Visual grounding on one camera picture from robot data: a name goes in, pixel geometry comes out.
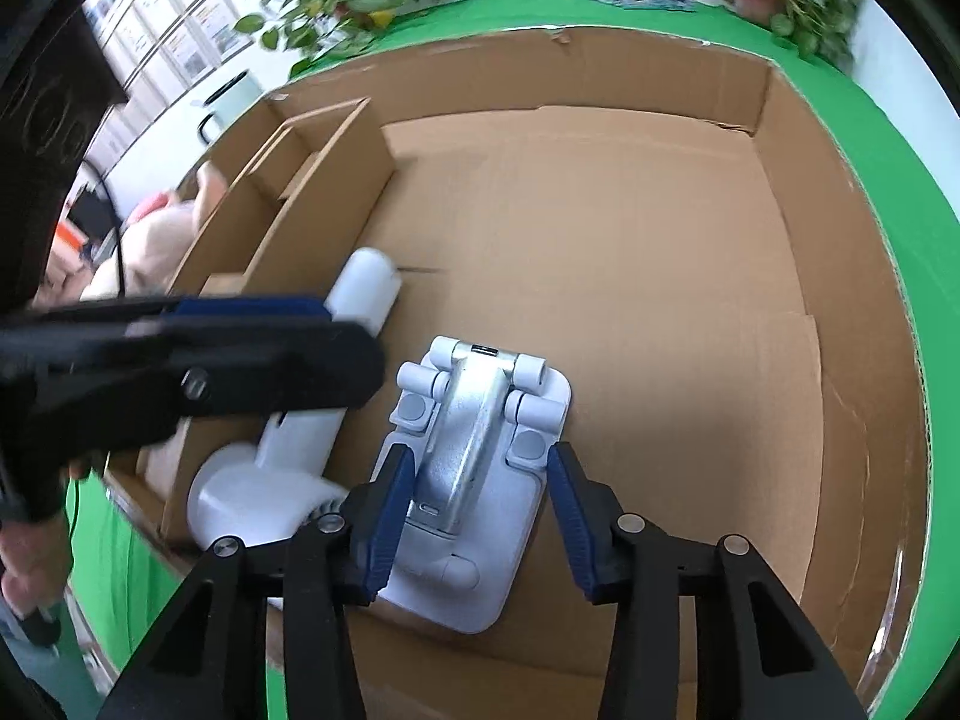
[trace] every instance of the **wall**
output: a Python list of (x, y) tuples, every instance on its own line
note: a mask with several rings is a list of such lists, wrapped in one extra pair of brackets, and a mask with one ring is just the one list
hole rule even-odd
[(913, 146), (960, 218), (960, 116), (923, 58), (875, 1), (863, 5), (853, 55), (853, 79)]
[[(232, 1), (240, 15), (256, 7), (256, 0)], [(203, 145), (196, 135), (203, 112), (196, 103), (243, 70), (250, 71), (265, 90), (280, 86), (295, 61), (296, 57), (266, 52), (258, 45), (248, 47), (164, 112), (110, 171), (109, 185), (120, 215), (126, 218), (144, 197), (178, 184), (203, 154)]]
[[(233, 0), (240, 13), (255, 2)], [(854, 79), (904, 134), (960, 215), (960, 119), (929, 69), (899, 28), (872, 1), (863, 8), (853, 43)], [(165, 113), (110, 174), (124, 211), (143, 196), (176, 184), (202, 153), (193, 130), (201, 100), (241, 69), (250, 69), (264, 89), (281, 84), (296, 57), (250, 47), (212, 74)]]

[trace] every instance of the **white mug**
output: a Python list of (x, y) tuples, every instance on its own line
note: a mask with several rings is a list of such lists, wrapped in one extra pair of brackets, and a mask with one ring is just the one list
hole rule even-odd
[(220, 132), (223, 132), (224, 129), (227, 129), (239, 119), (240, 115), (253, 103), (256, 103), (262, 94), (263, 90), (260, 85), (246, 70), (234, 79), (227, 81), (203, 101), (203, 107), (208, 108), (209, 113), (197, 125), (197, 136), (200, 138), (200, 142), (204, 146), (209, 146), (215, 140), (203, 131), (203, 128), (209, 122), (216, 122)]

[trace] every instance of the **cardboard box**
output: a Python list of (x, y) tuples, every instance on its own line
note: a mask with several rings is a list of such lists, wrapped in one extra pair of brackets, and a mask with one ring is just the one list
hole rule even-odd
[[(331, 128), (318, 151), (304, 121)], [(388, 375), (440, 334), (548, 357), (587, 473), (674, 535), (748, 536), (875, 695), (923, 555), (920, 375), (870, 203), (776, 69), (613, 28), (438, 42), (281, 89), (209, 157), (235, 180), (175, 290), (323, 293), (354, 247), (380, 248), (404, 278)], [(396, 397), (388, 380), (347, 417), (329, 478), (368, 478)], [(168, 543), (205, 457), (257, 431), (199, 427), (110, 462)], [(612, 627), (573, 586), (549, 511), (483, 634), (381, 603), (350, 615), (368, 712), (389, 718), (592, 717)]]

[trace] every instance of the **pink stuffed animal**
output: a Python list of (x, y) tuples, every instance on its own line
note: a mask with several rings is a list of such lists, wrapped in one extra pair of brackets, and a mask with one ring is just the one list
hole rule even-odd
[[(186, 253), (227, 194), (229, 185), (213, 163), (197, 170), (197, 199), (179, 201), (174, 191), (167, 204), (131, 224), (120, 239), (127, 295), (164, 293)], [(115, 298), (119, 292), (116, 252), (93, 275), (81, 300)]]

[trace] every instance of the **green table cover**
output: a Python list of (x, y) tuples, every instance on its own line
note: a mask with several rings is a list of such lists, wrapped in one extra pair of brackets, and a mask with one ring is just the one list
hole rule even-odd
[[(960, 224), (920, 159), (851, 79), (819, 59), (801, 60), (793, 47), (778, 45), (769, 32), (720, 7), (701, 5), (692, 13), (676, 13), (622, 10), (591, 0), (468, 0), (397, 19), (371, 50), (544, 25), (648, 29), (769, 57), (817, 111), (870, 196), (917, 333), (932, 448), (925, 576), (901, 665), (875, 714), (877, 720), (901, 720), (960, 637), (960, 549), (955, 545), (960, 533)], [(310, 71), (333, 64), (320, 60)], [(83, 486), (74, 551), (77, 598), (104, 651), (123, 666), (176, 580), (107, 502), (97, 481)], [(272, 720), (286, 716), (282, 685), (282, 675), (271, 672)]]

